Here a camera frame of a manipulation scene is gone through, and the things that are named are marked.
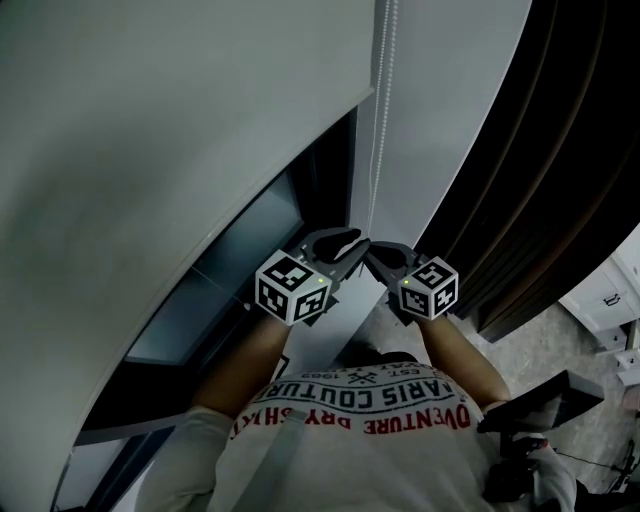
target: floor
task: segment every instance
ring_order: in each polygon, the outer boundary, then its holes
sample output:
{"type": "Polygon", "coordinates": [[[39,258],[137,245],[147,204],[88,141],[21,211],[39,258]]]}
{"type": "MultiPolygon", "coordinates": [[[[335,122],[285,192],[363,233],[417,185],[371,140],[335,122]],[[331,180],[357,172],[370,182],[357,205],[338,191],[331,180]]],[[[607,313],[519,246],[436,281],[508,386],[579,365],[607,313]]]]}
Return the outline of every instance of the floor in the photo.
{"type": "MultiPolygon", "coordinates": [[[[428,362],[417,326],[404,327],[384,302],[385,298],[374,308],[354,339],[368,340],[383,353],[404,350],[419,361],[428,362]]],[[[605,401],[548,433],[548,437],[560,452],[600,464],[621,462],[621,454],[636,427],[634,413],[624,410],[621,405],[624,387],[616,376],[617,361],[612,356],[594,356],[595,339],[560,304],[554,304],[495,344],[478,335],[469,320],[453,317],[452,321],[498,369],[513,396],[564,369],[600,383],[605,390],[605,401]]],[[[563,458],[591,492],[606,492],[615,480],[616,473],[607,468],[563,458]]]]}

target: white cabinet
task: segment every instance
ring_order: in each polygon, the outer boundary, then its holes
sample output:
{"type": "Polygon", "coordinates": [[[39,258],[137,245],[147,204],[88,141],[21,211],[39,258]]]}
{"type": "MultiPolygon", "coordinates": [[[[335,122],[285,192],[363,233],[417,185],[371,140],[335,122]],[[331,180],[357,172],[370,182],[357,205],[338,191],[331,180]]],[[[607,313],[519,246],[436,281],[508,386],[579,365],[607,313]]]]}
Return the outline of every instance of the white cabinet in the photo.
{"type": "Polygon", "coordinates": [[[618,377],[625,386],[640,384],[640,368],[636,367],[620,372],[618,373],[618,377]]]}
{"type": "Polygon", "coordinates": [[[640,227],[560,299],[607,350],[624,349],[619,326],[640,318],[640,227]]]}
{"type": "Polygon", "coordinates": [[[616,359],[624,370],[640,368],[640,348],[632,348],[624,352],[618,352],[616,359]]]}

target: curtain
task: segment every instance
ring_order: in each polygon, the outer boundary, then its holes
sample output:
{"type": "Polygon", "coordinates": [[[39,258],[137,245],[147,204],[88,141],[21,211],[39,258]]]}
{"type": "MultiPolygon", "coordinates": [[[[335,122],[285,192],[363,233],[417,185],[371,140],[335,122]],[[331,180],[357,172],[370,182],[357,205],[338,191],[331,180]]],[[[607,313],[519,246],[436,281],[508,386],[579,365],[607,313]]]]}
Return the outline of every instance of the curtain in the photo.
{"type": "Polygon", "coordinates": [[[496,341],[640,221],[633,5],[535,2],[473,148],[417,249],[460,273],[453,312],[496,341]]]}

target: white cord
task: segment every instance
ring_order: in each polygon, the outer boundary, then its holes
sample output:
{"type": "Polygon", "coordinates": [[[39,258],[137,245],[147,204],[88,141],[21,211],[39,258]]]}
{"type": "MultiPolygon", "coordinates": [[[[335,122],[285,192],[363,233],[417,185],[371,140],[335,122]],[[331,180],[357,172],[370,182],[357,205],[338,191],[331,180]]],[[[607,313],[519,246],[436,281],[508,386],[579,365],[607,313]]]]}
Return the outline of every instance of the white cord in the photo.
{"type": "Polygon", "coordinates": [[[384,11],[384,22],[382,26],[382,41],[380,43],[380,62],[378,67],[378,78],[376,82],[376,104],[373,115],[373,142],[371,144],[371,158],[369,160],[369,217],[367,220],[367,237],[371,233],[371,223],[373,222],[373,212],[376,205],[376,196],[378,194],[378,182],[380,181],[380,169],[382,167],[382,153],[384,151],[384,140],[387,133],[387,119],[389,117],[389,100],[391,98],[391,83],[393,79],[393,61],[396,53],[396,27],[398,25],[398,1],[393,0],[393,15],[391,19],[391,42],[389,45],[389,64],[387,71],[387,86],[384,96],[384,110],[382,113],[382,123],[380,128],[380,143],[378,145],[378,160],[376,163],[376,178],[371,186],[373,175],[373,159],[376,149],[376,136],[378,126],[378,106],[380,102],[380,89],[382,85],[382,72],[384,68],[384,53],[387,39],[387,25],[389,23],[389,5],[391,0],[387,0],[384,11]]]}

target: cabinet drawer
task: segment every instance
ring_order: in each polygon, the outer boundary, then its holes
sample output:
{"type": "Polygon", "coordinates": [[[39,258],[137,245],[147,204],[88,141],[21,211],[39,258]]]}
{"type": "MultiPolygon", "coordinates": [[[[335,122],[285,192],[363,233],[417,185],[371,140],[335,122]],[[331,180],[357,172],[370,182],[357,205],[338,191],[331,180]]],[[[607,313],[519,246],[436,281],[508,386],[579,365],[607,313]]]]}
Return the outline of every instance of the cabinet drawer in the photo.
{"type": "Polygon", "coordinates": [[[584,310],[583,315],[598,331],[611,329],[637,318],[636,312],[627,302],[627,295],[615,293],[584,310]]]}
{"type": "Polygon", "coordinates": [[[605,266],[606,262],[591,272],[584,281],[567,294],[579,309],[595,305],[603,298],[619,291],[608,275],[611,271],[607,272],[605,266]]]}
{"type": "Polygon", "coordinates": [[[597,331],[594,332],[593,335],[606,350],[625,349],[627,335],[622,329],[620,329],[620,327],[614,327],[613,329],[607,329],[605,331],[597,331]]]}
{"type": "MultiPolygon", "coordinates": [[[[617,294],[624,298],[624,301],[627,305],[633,310],[634,317],[640,317],[640,297],[636,293],[635,288],[626,278],[620,267],[614,263],[614,261],[609,258],[603,264],[602,267],[604,272],[607,274],[607,277],[611,281],[611,283],[615,286],[617,294]]],[[[610,299],[612,295],[607,295],[606,297],[602,297],[603,302],[606,299],[610,299]]]]}
{"type": "Polygon", "coordinates": [[[624,370],[640,367],[640,348],[625,350],[616,354],[616,359],[624,370]]]}
{"type": "Polygon", "coordinates": [[[635,386],[640,384],[640,367],[629,368],[618,373],[618,378],[625,386],[635,386]]]}

